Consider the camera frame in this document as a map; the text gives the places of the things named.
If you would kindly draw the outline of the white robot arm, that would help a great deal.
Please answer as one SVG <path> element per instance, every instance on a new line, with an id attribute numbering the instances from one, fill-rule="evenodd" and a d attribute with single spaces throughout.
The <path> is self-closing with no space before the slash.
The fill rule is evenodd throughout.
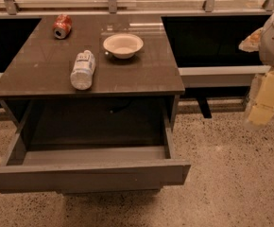
<path id="1" fill-rule="evenodd" d="M 258 51 L 262 64 L 270 67 L 252 80 L 245 109 L 244 126 L 259 130 L 274 116 L 274 11 L 264 26 L 248 35 L 238 48 L 245 52 Z"/>

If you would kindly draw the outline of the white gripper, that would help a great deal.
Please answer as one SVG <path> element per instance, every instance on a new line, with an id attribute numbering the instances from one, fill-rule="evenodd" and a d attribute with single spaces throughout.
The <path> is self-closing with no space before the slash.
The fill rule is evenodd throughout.
<path id="1" fill-rule="evenodd" d="M 265 127 L 274 116 L 274 70 L 256 75 L 253 82 L 253 105 L 246 107 L 243 120 L 248 131 Z"/>

